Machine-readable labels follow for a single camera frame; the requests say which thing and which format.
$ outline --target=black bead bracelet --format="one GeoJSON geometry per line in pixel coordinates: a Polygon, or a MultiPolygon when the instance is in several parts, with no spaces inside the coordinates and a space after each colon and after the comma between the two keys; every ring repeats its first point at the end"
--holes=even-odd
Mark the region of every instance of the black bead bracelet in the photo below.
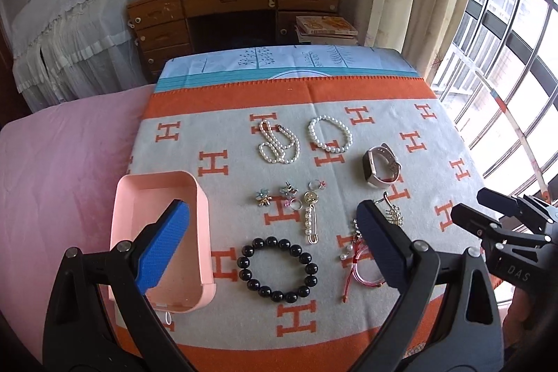
{"type": "Polygon", "coordinates": [[[251,245],[242,247],[242,254],[243,255],[236,261],[238,268],[241,268],[238,276],[243,281],[246,281],[248,290],[257,291],[262,298],[270,298],[271,301],[276,303],[282,301],[296,303],[299,297],[306,298],[310,295],[310,287],[317,284],[317,277],[314,276],[317,273],[317,265],[312,263],[312,256],[308,252],[302,252],[302,247],[300,245],[291,245],[291,242],[286,238],[279,241],[277,241],[275,237],[267,237],[265,240],[263,238],[254,238],[251,245]],[[253,279],[252,272],[248,269],[250,266],[249,257],[254,255],[256,249],[263,248],[279,248],[281,251],[288,252],[292,257],[298,257],[299,262],[305,265],[304,271],[308,275],[304,279],[304,285],[298,287],[297,290],[283,293],[280,290],[272,290],[268,286],[262,286],[259,280],[253,279]]]}

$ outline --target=pink bed sheet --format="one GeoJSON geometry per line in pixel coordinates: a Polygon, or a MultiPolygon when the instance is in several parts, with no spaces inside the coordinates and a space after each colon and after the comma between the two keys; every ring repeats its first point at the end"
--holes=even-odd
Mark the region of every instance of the pink bed sheet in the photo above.
{"type": "Polygon", "coordinates": [[[152,92],[64,103],[0,131],[0,311],[38,360],[64,251],[110,247],[116,184],[152,92]]]}

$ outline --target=bed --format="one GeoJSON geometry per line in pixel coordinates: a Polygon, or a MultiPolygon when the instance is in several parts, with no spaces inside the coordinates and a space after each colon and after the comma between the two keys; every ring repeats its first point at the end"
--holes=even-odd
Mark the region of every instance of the bed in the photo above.
{"type": "MultiPolygon", "coordinates": [[[[459,202],[486,212],[475,200],[482,177],[442,105],[393,50],[297,46],[186,56],[167,63],[154,89],[70,102],[9,124],[0,134],[0,222],[6,232],[0,278],[9,290],[0,295],[0,311],[40,359],[46,305],[63,252],[74,245],[84,252],[109,247],[118,179],[186,170],[210,201],[217,293],[205,308],[172,315],[167,328],[179,348],[200,372],[217,366],[236,372],[246,363],[278,372],[308,355],[317,358],[305,363],[308,371],[331,364],[347,370],[397,299],[389,287],[370,293],[354,283],[349,303],[340,298],[349,263],[339,255],[350,241],[356,204],[383,192],[364,181],[362,154],[383,141],[403,165],[386,191],[405,214],[407,235],[448,252],[478,244],[452,225],[449,213],[459,202]],[[317,114],[349,125],[355,141],[350,151],[312,147],[305,122],[317,114]],[[301,138],[297,163],[277,168],[258,155],[262,118],[285,122],[301,138]],[[275,191],[285,180],[303,189],[314,178],[327,181],[318,208],[325,217],[320,246],[311,251],[323,267],[321,286],[292,307],[264,304],[257,295],[254,300],[236,277],[242,245],[275,235],[308,246],[301,218],[283,210],[278,198],[258,207],[255,192],[275,191]],[[37,271],[38,258],[44,273],[37,271]],[[259,323],[238,336],[247,327],[246,314],[259,323]]],[[[281,267],[268,277],[284,281],[281,267]]],[[[440,293],[433,294],[412,349],[426,340],[440,293]]],[[[118,310],[115,322],[121,345],[135,351],[118,310]]]]}

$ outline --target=wooden desk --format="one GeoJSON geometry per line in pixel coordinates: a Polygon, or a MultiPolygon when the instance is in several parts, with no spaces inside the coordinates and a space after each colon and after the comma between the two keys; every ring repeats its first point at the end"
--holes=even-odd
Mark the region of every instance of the wooden desk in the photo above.
{"type": "Polygon", "coordinates": [[[174,57],[196,52],[189,18],[216,13],[274,12],[277,44],[296,43],[294,24],[301,15],[336,15],[339,0],[137,0],[128,5],[149,71],[158,77],[174,57]]]}

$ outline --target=teal stripe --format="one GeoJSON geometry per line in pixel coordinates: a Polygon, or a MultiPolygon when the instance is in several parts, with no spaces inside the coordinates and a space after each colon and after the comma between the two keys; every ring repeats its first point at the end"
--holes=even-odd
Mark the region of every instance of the teal stripe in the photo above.
{"type": "Polygon", "coordinates": [[[304,68],[254,68],[213,73],[199,73],[197,75],[175,76],[163,78],[157,82],[155,92],[167,92],[176,89],[191,89],[193,87],[214,86],[232,82],[260,81],[273,78],[285,72],[320,72],[328,76],[405,76],[419,78],[414,70],[387,70],[367,68],[336,68],[336,67],[304,67],[304,68]]]}

